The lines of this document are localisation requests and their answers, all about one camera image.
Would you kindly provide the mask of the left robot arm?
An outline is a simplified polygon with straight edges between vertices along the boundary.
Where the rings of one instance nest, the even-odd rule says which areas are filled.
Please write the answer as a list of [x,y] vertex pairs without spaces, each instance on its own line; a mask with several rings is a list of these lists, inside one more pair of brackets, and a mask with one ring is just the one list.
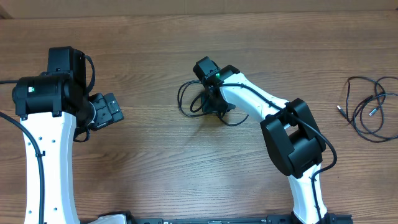
[[24,135],[27,168],[25,223],[79,223],[74,193],[72,146],[78,135],[123,120],[112,93],[90,92],[92,59],[67,47],[49,49],[47,70],[20,78],[12,90],[17,126]]

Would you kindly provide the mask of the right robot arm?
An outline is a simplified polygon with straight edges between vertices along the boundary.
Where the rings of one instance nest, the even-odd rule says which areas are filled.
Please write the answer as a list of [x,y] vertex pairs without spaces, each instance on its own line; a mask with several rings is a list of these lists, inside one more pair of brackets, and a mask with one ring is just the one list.
[[294,199],[295,223],[333,223],[322,199],[320,174],[322,154],[331,144],[320,132],[306,102],[273,96],[252,82],[236,67],[220,68],[209,57],[193,67],[204,86],[201,110],[222,119],[242,109],[259,122],[267,153],[275,167],[287,176]]

